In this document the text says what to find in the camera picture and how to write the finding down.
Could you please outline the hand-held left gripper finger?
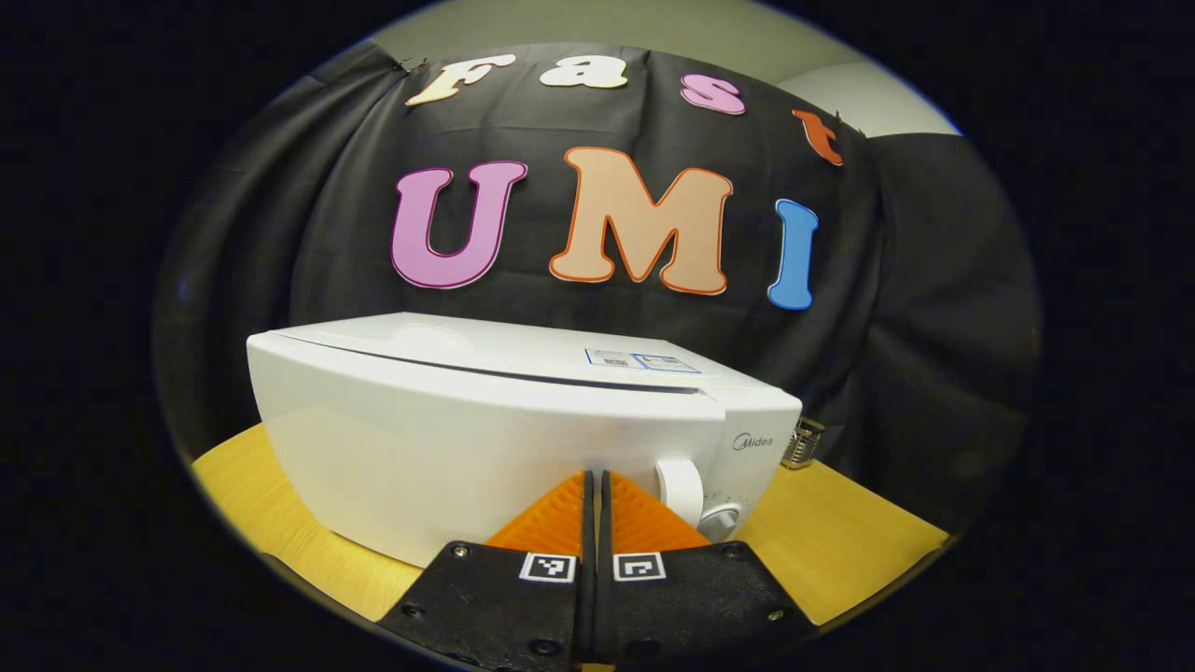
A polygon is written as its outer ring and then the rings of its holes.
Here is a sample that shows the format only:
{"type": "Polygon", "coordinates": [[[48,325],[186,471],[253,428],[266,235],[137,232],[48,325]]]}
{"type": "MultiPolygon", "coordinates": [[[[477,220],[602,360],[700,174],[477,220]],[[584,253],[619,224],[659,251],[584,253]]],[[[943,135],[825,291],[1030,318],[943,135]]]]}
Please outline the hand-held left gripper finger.
{"type": "Polygon", "coordinates": [[[601,475],[598,655],[618,671],[752,671],[811,639],[811,619],[743,540],[632,552],[652,495],[601,475]]]}
{"type": "Polygon", "coordinates": [[[580,477],[580,552],[449,540],[376,628],[452,668],[580,671],[598,582],[595,476],[580,477]]]}

